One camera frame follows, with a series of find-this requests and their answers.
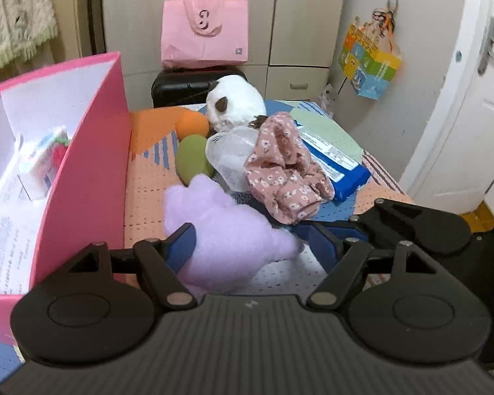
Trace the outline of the pink floral cloth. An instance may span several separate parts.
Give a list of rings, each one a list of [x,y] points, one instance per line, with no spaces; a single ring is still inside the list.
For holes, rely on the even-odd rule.
[[[335,197],[331,180],[287,112],[277,112],[261,124],[244,172],[251,195],[284,225],[312,218]]]

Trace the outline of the purple plush star pillow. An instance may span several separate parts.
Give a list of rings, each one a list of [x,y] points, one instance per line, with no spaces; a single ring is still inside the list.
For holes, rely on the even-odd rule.
[[[295,258],[302,242],[274,228],[258,210],[239,204],[204,174],[188,186],[164,194],[164,231],[171,235],[185,223],[195,228],[192,256],[179,280],[201,293],[227,293],[246,285],[265,265]]]

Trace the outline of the green plush leaf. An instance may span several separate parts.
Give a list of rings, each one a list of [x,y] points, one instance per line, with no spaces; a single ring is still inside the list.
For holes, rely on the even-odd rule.
[[[206,157],[206,145],[207,138],[200,135],[190,135],[179,143],[175,158],[176,171],[185,186],[199,174],[209,177],[214,175],[215,170]]]

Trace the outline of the orange plush ball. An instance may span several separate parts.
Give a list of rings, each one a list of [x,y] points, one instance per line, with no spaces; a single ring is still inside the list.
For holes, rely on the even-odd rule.
[[[207,117],[196,111],[183,111],[176,123],[177,138],[180,141],[192,135],[207,137],[209,131]]]

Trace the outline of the white panda plush toy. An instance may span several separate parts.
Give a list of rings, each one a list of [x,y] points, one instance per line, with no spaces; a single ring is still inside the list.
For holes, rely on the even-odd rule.
[[[206,117],[215,132],[248,126],[267,110],[260,92],[240,75],[227,75],[209,88]]]

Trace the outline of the blue wet wipes pack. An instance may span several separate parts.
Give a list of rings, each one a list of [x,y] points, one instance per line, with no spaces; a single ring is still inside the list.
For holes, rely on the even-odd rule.
[[[335,201],[345,201],[369,181],[371,173],[363,165],[296,121],[301,140],[312,158],[322,167],[335,189]]]

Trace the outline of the patchwork bed cover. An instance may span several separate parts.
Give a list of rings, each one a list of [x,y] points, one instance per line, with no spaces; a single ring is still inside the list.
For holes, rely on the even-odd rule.
[[[132,115],[134,133],[140,155],[131,155],[128,163],[124,245],[131,246],[145,234],[164,235],[163,199],[167,187],[179,183],[175,171],[175,151],[178,140],[174,122],[179,110],[146,110]],[[394,178],[369,152],[357,146],[346,134],[341,134],[336,146],[362,163],[371,172],[366,186],[340,205],[327,204],[317,214],[317,220],[347,219],[352,213],[360,214],[373,205],[376,198],[384,197],[411,203],[410,196],[401,190]],[[289,294],[307,295],[320,282],[326,272],[310,250],[297,259],[268,264],[237,294]]]

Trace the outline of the white door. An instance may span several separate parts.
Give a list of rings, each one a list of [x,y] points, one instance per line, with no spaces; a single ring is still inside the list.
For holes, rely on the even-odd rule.
[[[491,15],[494,0],[463,0],[435,108],[400,178],[423,206],[462,214],[494,196],[493,58],[478,75]]]

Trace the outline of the clear plastic bag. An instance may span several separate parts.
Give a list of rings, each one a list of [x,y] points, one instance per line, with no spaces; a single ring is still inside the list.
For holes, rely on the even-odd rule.
[[[248,190],[244,165],[253,152],[258,134],[254,128],[239,126],[216,133],[207,140],[206,158],[233,192]]]

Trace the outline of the red strawberry plush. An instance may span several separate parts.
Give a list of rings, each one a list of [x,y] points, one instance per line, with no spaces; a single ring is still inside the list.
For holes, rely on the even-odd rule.
[[[69,136],[66,131],[58,134],[51,142],[51,163],[55,171],[60,169],[62,161],[69,148]]]

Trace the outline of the white tissue pack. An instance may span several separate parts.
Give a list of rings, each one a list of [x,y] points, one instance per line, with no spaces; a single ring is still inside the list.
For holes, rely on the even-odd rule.
[[[43,137],[25,141],[19,150],[16,176],[30,201],[45,198],[54,184],[57,172],[51,163],[51,142],[65,126],[49,129]]]

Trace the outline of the colourful paper gift bag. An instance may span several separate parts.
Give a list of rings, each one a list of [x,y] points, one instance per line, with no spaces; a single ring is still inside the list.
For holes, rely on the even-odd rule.
[[[338,63],[355,94],[378,101],[400,69],[401,54],[394,41],[391,11],[373,11],[370,21],[360,18],[348,27]]]

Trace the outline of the black suitcase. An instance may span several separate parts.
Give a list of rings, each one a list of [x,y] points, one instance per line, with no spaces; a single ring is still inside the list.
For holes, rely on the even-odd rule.
[[[163,69],[151,85],[154,108],[205,103],[213,83],[227,75],[246,75],[234,66],[204,69]]]

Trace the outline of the beige wardrobe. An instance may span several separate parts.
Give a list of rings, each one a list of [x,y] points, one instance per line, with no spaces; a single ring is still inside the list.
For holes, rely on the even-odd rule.
[[[306,100],[327,82],[343,0],[102,0],[133,110],[162,69],[237,65],[267,99]]]

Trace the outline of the pink tote bag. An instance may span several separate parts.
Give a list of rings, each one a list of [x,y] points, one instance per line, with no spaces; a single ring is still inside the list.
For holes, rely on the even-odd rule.
[[[167,0],[160,59],[168,69],[242,65],[249,60],[247,0]]]

